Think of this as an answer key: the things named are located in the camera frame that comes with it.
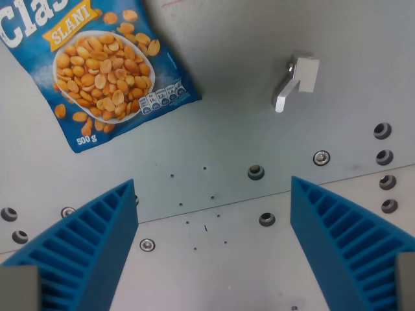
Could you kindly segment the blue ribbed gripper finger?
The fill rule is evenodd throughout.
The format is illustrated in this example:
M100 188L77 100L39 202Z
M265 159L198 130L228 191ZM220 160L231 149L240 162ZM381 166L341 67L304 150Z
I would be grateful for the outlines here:
M42 310L109 310L137 228L129 179L46 229L2 266L38 268Z
M290 220L330 310L397 310L395 259L414 251L413 236L298 177Z

